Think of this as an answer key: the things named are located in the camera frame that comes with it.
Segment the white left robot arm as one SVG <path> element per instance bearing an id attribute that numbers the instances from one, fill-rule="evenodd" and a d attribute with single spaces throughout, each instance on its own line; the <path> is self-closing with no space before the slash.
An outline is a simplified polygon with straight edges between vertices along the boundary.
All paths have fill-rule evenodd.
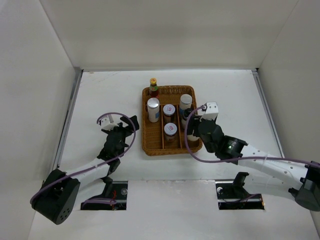
<path id="1" fill-rule="evenodd" d="M 136 115 L 128 117 L 121 113 L 119 123 L 114 123 L 112 116 L 105 113 L 96 121 L 107 135 L 98 156 L 74 170 L 53 170 L 31 197 L 31 207 L 54 224 L 62 224 L 77 204 L 81 210 L 113 210 L 124 204 L 124 196 L 113 189 L 110 175 L 133 145 L 127 144 L 126 139 L 135 137 L 140 126 Z"/>

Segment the grey cap salt grinder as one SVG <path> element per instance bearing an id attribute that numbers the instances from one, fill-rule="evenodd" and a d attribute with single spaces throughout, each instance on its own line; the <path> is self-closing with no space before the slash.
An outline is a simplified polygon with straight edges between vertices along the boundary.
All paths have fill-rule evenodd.
<path id="1" fill-rule="evenodd" d="M 199 137 L 194 136 L 193 134 L 189 134 L 189 135 L 187 135 L 187 140 L 188 140 L 189 142 L 196 142 L 196 141 L 199 140 Z"/>

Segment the blue label white pearl bottle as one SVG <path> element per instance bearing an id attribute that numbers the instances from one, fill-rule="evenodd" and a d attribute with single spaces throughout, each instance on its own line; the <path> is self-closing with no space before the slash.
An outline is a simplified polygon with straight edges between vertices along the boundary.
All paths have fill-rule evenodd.
<path id="1" fill-rule="evenodd" d="M 189 94 L 183 94 L 180 96 L 179 100 L 179 112 L 182 113 L 184 110 L 191 107 L 193 98 Z"/>

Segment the yellow cap sauce bottle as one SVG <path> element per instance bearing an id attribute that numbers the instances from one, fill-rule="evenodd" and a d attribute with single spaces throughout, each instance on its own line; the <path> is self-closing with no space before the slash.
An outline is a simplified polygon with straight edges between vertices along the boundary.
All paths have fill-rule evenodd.
<path id="1" fill-rule="evenodd" d="M 149 82 L 150 82 L 149 95 L 152 98 L 158 98 L 159 97 L 159 89 L 158 89 L 158 85 L 157 85 L 157 79 L 151 78 Z"/>

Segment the red label spice jar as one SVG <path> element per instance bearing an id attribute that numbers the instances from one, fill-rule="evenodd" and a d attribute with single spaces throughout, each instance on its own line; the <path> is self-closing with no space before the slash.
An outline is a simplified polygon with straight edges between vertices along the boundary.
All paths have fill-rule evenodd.
<path id="1" fill-rule="evenodd" d="M 172 123 L 174 121 L 176 108 L 172 104 L 166 104 L 162 108 L 163 121 L 165 124 Z"/>
<path id="2" fill-rule="evenodd" d="M 164 139 L 167 142 L 172 142 L 176 137 L 178 128 L 174 123 L 169 122 L 164 126 L 163 130 L 164 130 Z"/>

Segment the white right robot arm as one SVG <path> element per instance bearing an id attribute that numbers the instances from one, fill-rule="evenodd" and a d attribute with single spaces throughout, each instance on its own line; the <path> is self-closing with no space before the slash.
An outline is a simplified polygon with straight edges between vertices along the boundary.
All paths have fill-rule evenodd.
<path id="1" fill-rule="evenodd" d="M 255 169 L 265 174 L 253 177 L 239 172 L 232 184 L 220 193 L 222 197 L 236 200 L 230 205 L 244 202 L 257 194 L 268 194 L 295 201 L 299 206 L 318 212 L 320 210 L 320 165 L 317 162 L 275 157 L 246 141 L 225 135 L 213 119 L 191 117 L 185 124 L 187 137 L 199 138 L 216 160 L 209 163 L 231 163 Z"/>

